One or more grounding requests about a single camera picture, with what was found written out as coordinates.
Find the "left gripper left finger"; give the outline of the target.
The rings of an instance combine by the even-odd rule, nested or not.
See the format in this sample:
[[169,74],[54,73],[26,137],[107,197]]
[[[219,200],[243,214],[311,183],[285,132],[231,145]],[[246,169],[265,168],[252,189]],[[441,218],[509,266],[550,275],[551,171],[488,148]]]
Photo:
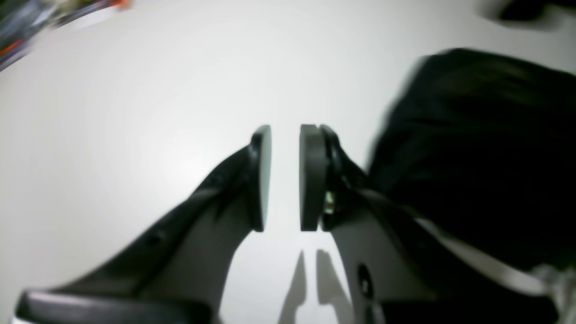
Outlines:
[[84,277],[21,293],[29,324],[217,324],[234,254],[267,219],[271,127],[223,160],[117,256]]

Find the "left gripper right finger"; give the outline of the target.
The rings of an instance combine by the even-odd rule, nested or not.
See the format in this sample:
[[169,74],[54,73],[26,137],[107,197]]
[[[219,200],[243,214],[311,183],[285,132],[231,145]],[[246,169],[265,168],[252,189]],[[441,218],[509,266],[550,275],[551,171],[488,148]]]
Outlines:
[[300,132],[301,229],[330,232],[358,324],[554,324],[549,297],[481,274],[380,193],[326,125]]

